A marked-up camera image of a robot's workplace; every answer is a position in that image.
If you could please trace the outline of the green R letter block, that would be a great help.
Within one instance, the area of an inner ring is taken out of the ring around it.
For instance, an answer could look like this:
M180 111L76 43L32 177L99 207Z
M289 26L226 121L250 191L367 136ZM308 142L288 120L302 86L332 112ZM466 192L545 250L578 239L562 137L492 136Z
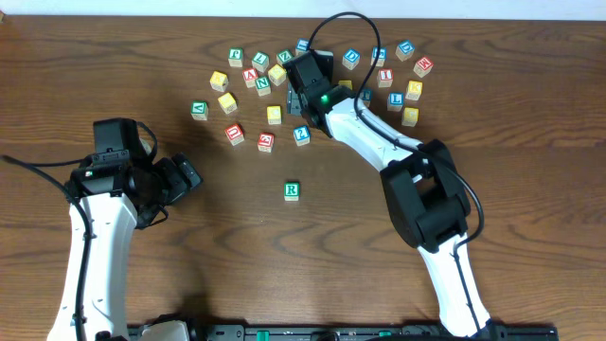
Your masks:
M284 184L284 200L287 202L298 201L300 197L300 184L287 182Z

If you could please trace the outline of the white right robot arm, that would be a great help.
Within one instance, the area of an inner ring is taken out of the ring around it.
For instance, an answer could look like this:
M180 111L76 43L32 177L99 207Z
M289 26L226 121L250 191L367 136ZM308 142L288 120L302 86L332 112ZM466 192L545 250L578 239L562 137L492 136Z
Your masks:
M308 51L284 64L302 115L348 145L380 174L390 220L419 251L435 288L439 320L453 336L473 337L490 314L472 274L467 218L478 201L439 140L422 143L374 115L357 94L330 82L332 55Z

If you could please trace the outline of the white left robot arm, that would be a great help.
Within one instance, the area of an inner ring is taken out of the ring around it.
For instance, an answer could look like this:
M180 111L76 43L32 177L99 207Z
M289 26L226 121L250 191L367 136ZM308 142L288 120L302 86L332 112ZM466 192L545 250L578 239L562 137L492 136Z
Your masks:
M50 340L127 340L126 277L137 229L202 183L187 157L153 160L153 153L95 153L67 183L75 197L62 300Z

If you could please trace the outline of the green T letter block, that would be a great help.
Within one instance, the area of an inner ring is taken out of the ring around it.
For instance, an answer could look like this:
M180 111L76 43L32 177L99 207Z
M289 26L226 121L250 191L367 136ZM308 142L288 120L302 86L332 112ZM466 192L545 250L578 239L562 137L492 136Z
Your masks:
M365 107L370 107L372 100L373 91L370 88L363 88L360 93L360 99L363 101Z

